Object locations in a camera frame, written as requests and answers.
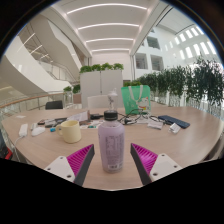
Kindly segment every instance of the pink object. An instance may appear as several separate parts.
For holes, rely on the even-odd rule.
[[[70,156],[67,157],[68,163],[71,166],[75,176],[78,175],[82,167],[82,164],[85,160],[85,157],[88,154],[89,150],[92,148],[92,146],[93,145],[86,146],[85,148],[80,149],[77,152],[74,152]]]
[[[149,175],[152,167],[154,166],[156,159],[158,157],[157,154],[151,152],[150,150],[143,148],[142,146],[136,145],[132,143],[135,151],[137,152],[139,159],[141,160],[142,165],[146,173]]]

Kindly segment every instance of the cable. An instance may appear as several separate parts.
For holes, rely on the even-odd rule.
[[[19,139],[21,139],[21,138],[23,138],[23,137],[25,137],[25,136],[21,136],[21,137],[17,138],[16,141],[15,141],[15,145],[14,145],[14,147],[15,147],[16,157],[17,157],[17,159],[19,160],[19,162],[20,162],[20,159],[19,159],[19,156],[18,156],[18,154],[17,154],[17,152],[16,152],[16,143],[17,143],[17,141],[18,141]]]

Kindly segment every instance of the glass window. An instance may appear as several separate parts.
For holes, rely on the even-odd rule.
[[[175,37],[175,41],[176,41],[177,45],[180,43],[180,41],[177,37]]]
[[[195,36],[198,36],[197,31],[195,30],[195,28],[191,28],[192,32],[194,33]]]
[[[173,48],[173,44],[172,44],[172,42],[171,42],[171,41],[170,41],[170,47],[171,47],[171,48]]]
[[[186,33],[187,33],[187,35],[188,35],[189,38],[192,38],[193,37],[192,34],[191,34],[191,32],[189,30],[187,30]]]
[[[182,42],[184,42],[186,40],[186,38],[184,37],[183,34],[180,34],[180,39],[182,40]]]
[[[211,42],[207,42],[208,46],[210,47],[211,51],[212,51],[212,54],[216,54],[215,52],[215,48],[212,46]]]
[[[195,50],[196,54],[199,56],[201,54],[200,53],[200,48],[198,47],[197,44],[194,44],[193,46],[194,46],[194,50]]]
[[[204,34],[204,33],[202,32],[202,30],[201,30],[198,26],[196,26],[196,28],[198,29],[198,31],[199,31],[201,34]]]
[[[201,44],[201,47],[202,47],[204,53],[205,53],[205,54],[209,54],[208,49],[207,49],[207,47],[205,46],[205,43],[204,43],[204,42],[201,42],[200,44]]]
[[[186,52],[187,52],[187,56],[188,56],[188,58],[192,58],[193,55],[192,55],[192,53],[191,53],[191,49],[190,49],[190,47],[187,47],[185,50],[186,50]]]
[[[184,52],[182,51],[182,50],[180,50],[180,56],[181,56],[181,58],[184,60],[185,59],[185,57],[184,57]]]

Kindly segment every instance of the bottle cap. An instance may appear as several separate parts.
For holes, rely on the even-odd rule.
[[[117,120],[118,115],[116,110],[107,110],[104,111],[104,119],[106,121],[115,121]]]

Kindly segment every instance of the phone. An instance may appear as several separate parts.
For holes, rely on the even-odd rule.
[[[41,120],[37,123],[38,125],[44,125],[45,124],[45,120]]]

